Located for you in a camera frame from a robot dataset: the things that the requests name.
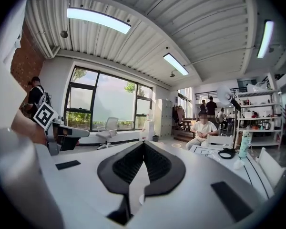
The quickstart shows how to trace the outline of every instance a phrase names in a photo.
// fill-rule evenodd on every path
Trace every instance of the man with backpack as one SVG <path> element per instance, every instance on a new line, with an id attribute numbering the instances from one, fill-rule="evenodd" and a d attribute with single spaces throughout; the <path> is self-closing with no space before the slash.
<path id="1" fill-rule="evenodd" d="M 25 107 L 25 111 L 31 114 L 31 120 L 35 121 L 33 117 L 38 108 L 43 102 L 50 105 L 50 98 L 48 93 L 44 91 L 42 85 L 40 84 L 40 79 L 38 76 L 34 76 L 28 85 L 31 85 L 32 89 L 29 93 L 28 105 Z"/>

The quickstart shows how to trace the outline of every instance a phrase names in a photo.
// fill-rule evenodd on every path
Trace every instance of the hanging clothes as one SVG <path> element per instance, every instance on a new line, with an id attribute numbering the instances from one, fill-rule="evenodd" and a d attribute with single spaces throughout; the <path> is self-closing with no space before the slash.
<path id="1" fill-rule="evenodd" d="M 177 107 L 175 107 L 175 106 L 173 107 L 172 117 L 173 117 L 175 123 L 179 122 Z"/>
<path id="2" fill-rule="evenodd" d="M 178 114 L 179 122 L 181 122 L 184 116 L 184 110 L 182 107 L 177 108 L 177 114 Z"/>

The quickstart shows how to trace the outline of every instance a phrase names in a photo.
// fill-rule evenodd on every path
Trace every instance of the window frame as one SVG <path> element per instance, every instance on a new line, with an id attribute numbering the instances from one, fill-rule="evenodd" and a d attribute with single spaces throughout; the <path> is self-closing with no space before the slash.
<path id="1" fill-rule="evenodd" d="M 188 112 L 189 112 L 189 109 L 188 109 L 187 103 L 193 104 L 193 102 L 192 102 L 192 100 L 190 100 L 188 97 L 184 96 L 183 94 L 181 94 L 181 93 L 179 93 L 179 92 L 178 92 L 178 97 L 179 97 L 180 99 L 186 101 L 186 110 L 184 110 L 184 113 L 185 113 L 185 116 L 186 116 L 186 118 L 187 118 L 187 116 L 188 116 L 188 114 L 189 114 L 189 113 L 188 113 Z"/>
<path id="2" fill-rule="evenodd" d="M 76 69 L 81 69 L 81 70 L 96 72 L 98 75 L 97 75 L 97 78 L 96 78 L 96 81 L 95 81 L 95 86 L 91 86 L 91 85 L 87 85 L 87 84 L 82 84 L 82 83 L 71 82 L 72 77 L 73 77 L 73 74 L 74 74 L 74 72 L 75 72 Z M 79 66 L 75 66 L 75 67 L 74 67 L 74 69 L 73 69 L 73 71 L 72 71 L 72 74 L 71 74 L 71 78 L 69 79 L 69 84 L 68 84 L 67 93 L 66 93 L 66 98 L 65 98 L 64 113 L 63 113 L 63 118 L 64 118 L 64 120 L 66 120 L 66 113 L 67 113 L 67 112 L 91 114 L 91 118 L 90 118 L 90 129 L 89 129 L 89 131 L 90 131 L 90 132 L 97 132 L 97 130 L 93 130 L 93 129 L 92 129 L 92 123 L 93 123 L 94 100 L 95 100 L 95 95 L 96 95 L 96 92 L 97 92 L 97 84 L 98 84 L 98 81 L 99 81 L 100 74 L 107 75 L 107 76 L 111 76 L 111 77 L 114 77 L 114 78 L 117 78 L 117 79 L 121 79 L 121 80 L 124 80 L 124 81 L 128 81 L 128 82 L 131 82 L 131 83 L 134 83 L 134 84 L 135 84 L 135 93 L 134 93 L 134 94 L 135 94 L 135 104 L 134 104 L 134 112 L 133 112 L 133 113 L 134 113 L 134 115 L 133 115 L 133 127 L 132 127 L 131 129 L 118 129 L 118 131 L 141 130 L 140 128 L 135 128 L 136 117 L 142 117 L 142 116 L 143 116 L 143 117 L 146 117 L 146 116 L 147 116 L 147 113 L 146 113 L 146 114 L 137 114 L 138 99 L 145 100 L 145 101 L 149 101 L 149 102 L 150 102 L 150 104 L 149 104 L 149 109 L 152 109 L 152 104 L 153 104 L 153 101 L 152 101 L 153 88 L 152 88 L 152 87 L 149 87 L 149 86 L 146 86 L 146 85 L 143 85 L 143 84 L 138 83 L 138 82 L 134 82 L 134 81 L 132 81 L 132 80 L 128 80 L 128 79 L 126 79 L 126 78 L 122 78 L 122 77 L 113 75 L 113 74 L 105 73 L 105 72 L 102 72 L 102 71 L 96 71 L 96 70 L 92 70 L 92 69 L 87 69 L 87 68 L 79 67 Z M 149 89 L 151 90 L 150 98 L 138 96 L 138 90 L 139 90 L 139 86 L 140 86 L 140 85 L 143 86 L 143 87 L 149 88 Z M 93 93 L 92 93 L 92 98 L 91 98 L 91 104 L 90 104 L 90 110 L 76 109 L 76 108 L 68 108 L 69 94 L 70 94 L 70 91 L 71 91 L 71 88 L 72 88 L 72 87 L 73 87 L 73 88 L 80 88 L 80 89 L 87 89 L 87 90 L 92 90 L 92 91 L 93 91 Z"/>

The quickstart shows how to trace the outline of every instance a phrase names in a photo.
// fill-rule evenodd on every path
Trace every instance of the ceiling beam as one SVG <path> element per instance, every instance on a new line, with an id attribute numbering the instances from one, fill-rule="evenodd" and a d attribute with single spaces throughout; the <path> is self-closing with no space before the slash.
<path id="1" fill-rule="evenodd" d="M 223 81 L 228 81 L 228 80 L 236 80 L 240 78 L 249 78 L 249 77 L 254 77 L 256 78 L 259 75 L 263 75 L 265 73 L 268 73 L 269 69 L 267 68 L 262 68 L 262 69 L 256 69 L 255 71 L 248 72 L 246 74 L 241 74 L 240 71 L 235 71 L 235 72 L 229 72 L 229 73 L 218 73 L 217 75 L 211 76 L 207 79 L 204 80 L 203 84 L 209 84 L 209 83 L 217 83 L 217 82 L 223 82 Z M 187 87 L 193 87 L 193 86 L 198 86 L 202 85 L 198 81 L 191 80 L 184 80 L 181 83 L 174 85 L 171 87 L 171 91 L 179 90 L 179 89 L 184 89 Z"/>
<path id="2" fill-rule="evenodd" d="M 104 58 L 100 58 L 94 55 L 90 55 L 90 54 L 86 54 L 86 53 L 82 53 L 82 52 L 74 52 L 74 51 L 69 51 L 69 50 L 59 50 L 57 53 L 57 56 L 60 57 L 67 57 L 67 58 L 72 58 L 72 59 L 77 59 L 77 60 L 82 60 L 82 61 L 86 61 L 86 62 L 92 62 L 94 64 L 99 65 L 100 67 L 108 67 L 114 70 L 118 70 L 120 72 L 124 72 L 126 74 L 130 74 L 134 77 L 140 78 L 143 81 L 147 81 L 150 82 L 153 85 L 158 85 L 161 86 L 167 90 L 170 91 L 171 87 L 142 73 L 142 72 L 138 72 L 132 68 L 129 68 L 127 66 L 121 65 L 119 63 L 104 59 Z"/>
<path id="3" fill-rule="evenodd" d="M 282 66 L 285 64 L 286 62 L 286 49 L 283 52 L 282 56 L 280 57 L 280 59 L 278 60 L 278 62 L 275 64 L 274 66 L 274 72 L 277 72 L 279 69 L 282 68 Z"/>
<path id="4" fill-rule="evenodd" d="M 257 29 L 257 4 L 256 0 L 245 0 L 247 6 L 248 14 L 248 36 L 247 36 L 247 45 L 244 55 L 244 60 L 241 68 L 241 73 L 245 74 L 250 63 L 253 47 L 255 44 L 256 38 L 256 29 Z"/>
<path id="5" fill-rule="evenodd" d="M 133 16 L 139 18 L 144 23 L 146 23 L 147 25 L 152 27 L 156 32 L 158 32 L 160 35 L 162 35 L 164 37 L 164 39 L 166 39 L 172 45 L 172 47 L 180 54 L 180 56 L 186 62 L 186 65 L 190 65 L 190 67 L 192 68 L 192 70 L 195 74 L 195 78 L 197 78 L 200 82 L 202 82 L 202 79 L 201 79 L 200 75 L 198 74 L 197 70 L 195 69 L 195 67 L 193 65 L 191 65 L 191 61 L 187 58 L 185 53 L 178 46 L 178 44 L 174 41 L 174 39 L 167 32 L 165 32 L 165 30 L 161 26 L 159 26 L 155 21 L 150 19 L 147 15 L 139 12 L 137 9 L 135 9 L 132 6 L 125 4 L 119 0 L 92 0 L 92 1 L 105 3 L 108 5 L 114 6 L 116 8 L 119 8 L 119 9 L 121 9 L 125 12 L 128 12 L 128 13 L 132 14 Z"/>

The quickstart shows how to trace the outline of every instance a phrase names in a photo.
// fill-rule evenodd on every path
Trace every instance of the shelving unit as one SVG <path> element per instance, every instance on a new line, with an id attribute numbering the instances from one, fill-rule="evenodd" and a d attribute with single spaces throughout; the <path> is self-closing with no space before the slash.
<path id="1" fill-rule="evenodd" d="M 246 108 L 273 107 L 272 109 L 276 110 L 276 114 L 281 114 L 280 103 L 282 102 L 282 99 L 281 99 L 281 96 L 279 94 L 277 94 L 278 92 L 279 92 L 279 90 L 265 90 L 265 91 L 258 91 L 258 92 L 237 93 L 235 95 L 235 100 L 239 102 L 239 101 L 243 101 L 245 99 L 251 98 L 251 97 L 272 95 L 272 96 L 274 96 L 275 102 L 265 103 L 265 104 L 240 105 L 242 108 L 242 111 Z M 283 135 L 283 115 L 275 116 L 275 117 L 273 116 L 273 117 L 258 117 L 258 118 L 241 118 L 242 111 L 238 112 L 238 117 L 237 117 L 237 129 L 235 132 L 236 136 L 235 136 L 235 143 L 234 143 L 235 148 L 237 146 L 238 134 L 240 132 L 243 132 L 244 130 L 248 130 L 250 133 L 251 132 L 252 133 L 253 132 L 273 133 L 273 135 L 271 135 L 271 136 L 253 137 L 251 140 L 252 146 L 278 146 L 278 148 L 280 148 L 281 141 L 282 141 L 282 135 Z M 240 124 L 242 121 L 263 121 L 263 120 L 265 120 L 265 121 L 266 120 L 273 120 L 273 121 L 280 120 L 280 129 L 278 129 L 278 130 L 275 130 L 275 129 L 273 129 L 273 130 L 257 129 L 256 130 L 256 129 L 247 129 L 247 128 L 241 128 L 240 127 Z"/>
<path id="2" fill-rule="evenodd" d="M 240 118 L 240 120 L 270 120 L 270 119 L 278 119 L 280 117 L 274 116 L 274 117 L 258 117 L 258 118 Z"/>
<path id="3" fill-rule="evenodd" d="M 273 139 L 271 136 L 264 137 L 255 137 L 253 141 L 251 141 L 252 146 L 276 146 L 279 145 L 279 142 Z"/>
<path id="4" fill-rule="evenodd" d="M 246 129 L 246 128 L 239 128 L 239 132 L 243 132 L 248 130 L 249 132 L 281 132 L 282 130 L 255 130 L 255 129 Z"/>

